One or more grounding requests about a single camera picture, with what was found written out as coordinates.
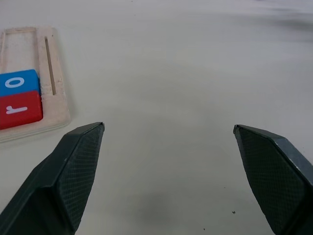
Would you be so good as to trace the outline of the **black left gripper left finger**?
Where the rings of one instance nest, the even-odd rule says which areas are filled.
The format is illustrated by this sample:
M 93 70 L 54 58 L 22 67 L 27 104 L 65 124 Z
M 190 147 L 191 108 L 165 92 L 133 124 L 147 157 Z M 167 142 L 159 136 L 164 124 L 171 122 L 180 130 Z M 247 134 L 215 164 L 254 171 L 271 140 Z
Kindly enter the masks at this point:
M 0 214 L 2 235 L 73 235 L 95 178 L 105 130 L 95 122 L 66 133 Z

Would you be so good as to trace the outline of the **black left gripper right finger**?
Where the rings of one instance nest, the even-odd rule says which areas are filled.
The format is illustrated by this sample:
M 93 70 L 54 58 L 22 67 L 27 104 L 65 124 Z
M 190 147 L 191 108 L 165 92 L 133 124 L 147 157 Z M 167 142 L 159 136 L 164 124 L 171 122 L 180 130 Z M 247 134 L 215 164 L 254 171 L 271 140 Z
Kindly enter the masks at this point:
M 249 186 L 276 235 L 313 233 L 313 166 L 285 137 L 233 129 Z

